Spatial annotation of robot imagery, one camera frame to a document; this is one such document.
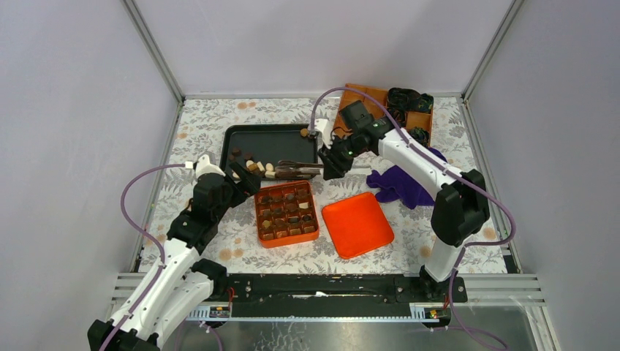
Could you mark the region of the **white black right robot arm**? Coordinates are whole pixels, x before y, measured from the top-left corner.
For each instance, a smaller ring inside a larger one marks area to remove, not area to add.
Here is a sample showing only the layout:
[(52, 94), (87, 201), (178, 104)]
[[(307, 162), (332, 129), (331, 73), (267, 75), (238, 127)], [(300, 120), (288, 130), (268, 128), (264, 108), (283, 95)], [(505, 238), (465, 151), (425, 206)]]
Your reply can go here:
[(340, 112), (349, 133), (337, 137), (326, 119), (311, 117), (309, 133), (322, 138), (318, 151), (326, 180), (342, 178), (355, 157), (372, 152), (402, 169), (434, 201), (431, 228), (437, 240), (412, 286), (427, 301), (449, 295), (449, 283), (466, 240), (490, 218), (485, 179), (477, 170), (462, 172), (415, 141), (389, 115), (375, 118), (361, 101)]

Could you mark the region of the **orange chocolate box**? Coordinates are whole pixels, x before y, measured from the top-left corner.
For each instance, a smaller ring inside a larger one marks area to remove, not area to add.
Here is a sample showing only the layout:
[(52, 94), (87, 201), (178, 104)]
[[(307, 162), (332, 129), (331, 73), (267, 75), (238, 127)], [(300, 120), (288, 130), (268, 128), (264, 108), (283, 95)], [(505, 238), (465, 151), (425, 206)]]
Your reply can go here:
[[(299, 203), (304, 202), (309, 203), (309, 208), (299, 208)], [(314, 241), (320, 236), (309, 181), (263, 187), (254, 196), (254, 208), (258, 241), (266, 249)]]

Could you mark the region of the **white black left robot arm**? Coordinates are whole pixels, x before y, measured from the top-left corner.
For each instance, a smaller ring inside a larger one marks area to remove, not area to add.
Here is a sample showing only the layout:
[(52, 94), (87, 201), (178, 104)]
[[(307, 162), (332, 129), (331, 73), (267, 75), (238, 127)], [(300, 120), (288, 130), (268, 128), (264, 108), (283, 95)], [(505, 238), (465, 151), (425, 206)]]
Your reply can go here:
[(121, 206), (128, 223), (156, 245), (159, 260), (109, 320), (93, 322), (87, 333), (91, 350), (160, 350), (199, 303), (227, 292), (227, 269), (201, 255), (227, 211), (258, 193), (261, 177), (237, 162), (230, 176), (207, 155), (182, 167), (194, 173), (196, 183), (165, 242), (137, 225)]

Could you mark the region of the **metal tongs white handle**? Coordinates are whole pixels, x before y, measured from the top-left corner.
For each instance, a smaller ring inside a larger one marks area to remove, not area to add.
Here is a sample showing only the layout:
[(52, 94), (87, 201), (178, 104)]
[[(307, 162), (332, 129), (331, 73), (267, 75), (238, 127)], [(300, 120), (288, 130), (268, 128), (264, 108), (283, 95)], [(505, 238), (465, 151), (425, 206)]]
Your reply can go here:
[[(324, 166), (320, 163), (294, 162), (290, 160), (281, 160), (274, 168), (277, 176), (300, 177), (300, 176), (316, 176), (323, 175)], [(370, 167), (362, 167), (353, 165), (347, 174), (370, 175), (372, 169)]]

